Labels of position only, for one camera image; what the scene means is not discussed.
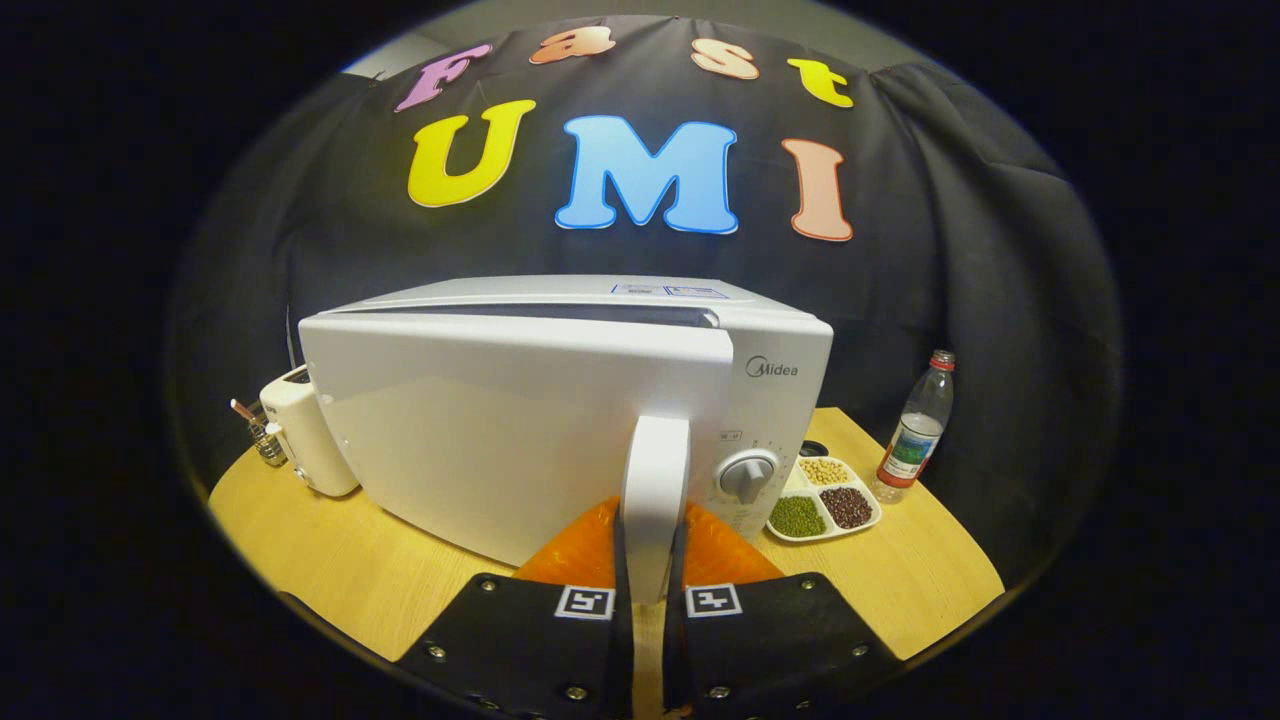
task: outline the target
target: white microwave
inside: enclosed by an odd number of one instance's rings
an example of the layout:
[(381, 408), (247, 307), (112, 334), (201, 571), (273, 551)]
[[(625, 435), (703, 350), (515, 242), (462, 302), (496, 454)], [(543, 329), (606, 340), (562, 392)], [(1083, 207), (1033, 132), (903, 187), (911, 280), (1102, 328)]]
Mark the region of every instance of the white microwave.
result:
[(298, 331), (374, 502), (520, 565), (621, 496), (637, 602), (662, 591), (686, 498), (749, 539), (764, 527), (832, 342), (827, 323), (746, 290), (643, 275), (452, 279)]

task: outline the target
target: microwave dial knob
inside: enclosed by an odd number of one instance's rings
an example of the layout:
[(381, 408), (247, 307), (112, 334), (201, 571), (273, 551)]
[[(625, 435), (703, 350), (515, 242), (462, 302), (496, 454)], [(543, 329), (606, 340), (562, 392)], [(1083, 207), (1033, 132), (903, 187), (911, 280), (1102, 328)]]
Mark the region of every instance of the microwave dial knob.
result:
[(772, 477), (773, 462), (767, 457), (744, 457), (721, 473), (721, 489), (742, 505), (751, 505)]

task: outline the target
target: blue letter m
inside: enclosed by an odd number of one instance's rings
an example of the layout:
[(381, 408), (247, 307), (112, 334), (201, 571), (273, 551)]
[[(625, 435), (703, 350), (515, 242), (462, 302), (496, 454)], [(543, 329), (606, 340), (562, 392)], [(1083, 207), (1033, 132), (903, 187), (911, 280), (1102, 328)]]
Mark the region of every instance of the blue letter m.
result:
[(724, 234), (737, 229), (728, 210), (726, 160), (737, 135), (712, 123), (685, 123), (667, 138), (657, 155), (636, 136), (631, 124), (612, 115), (588, 115), (564, 123), (577, 138), (577, 163), (568, 205), (556, 213), (556, 224), (568, 229), (607, 228), (618, 217), (604, 204), (604, 181), (613, 181), (618, 197), (643, 225), (676, 183), (676, 202), (662, 219), (677, 231)]

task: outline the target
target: red bottle cap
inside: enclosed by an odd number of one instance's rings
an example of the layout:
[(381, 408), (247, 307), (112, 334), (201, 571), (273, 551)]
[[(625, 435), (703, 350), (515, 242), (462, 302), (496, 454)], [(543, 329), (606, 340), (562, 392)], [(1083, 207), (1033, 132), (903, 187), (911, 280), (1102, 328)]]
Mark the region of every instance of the red bottle cap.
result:
[(950, 350), (934, 350), (929, 365), (950, 373), (956, 369), (956, 356)]

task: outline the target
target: table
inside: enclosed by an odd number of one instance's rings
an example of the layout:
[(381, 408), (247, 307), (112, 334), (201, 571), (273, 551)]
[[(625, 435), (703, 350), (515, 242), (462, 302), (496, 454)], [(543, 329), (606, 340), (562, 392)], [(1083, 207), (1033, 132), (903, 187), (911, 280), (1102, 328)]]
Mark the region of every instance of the table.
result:
[[(814, 411), (805, 434), (864, 482), (884, 454), (835, 407)], [(476, 573), (515, 568), (442, 541), (374, 505), (303, 486), (291, 466), (270, 468), (250, 448), (214, 487), (209, 509), (261, 578), (287, 591), (365, 647), (396, 661)], [(908, 660), (1005, 591), (969, 533), (916, 483), (861, 533), (792, 544), (762, 530), (755, 546), (786, 574), (819, 571)], [(664, 606), (635, 606), (636, 717), (662, 715)]]

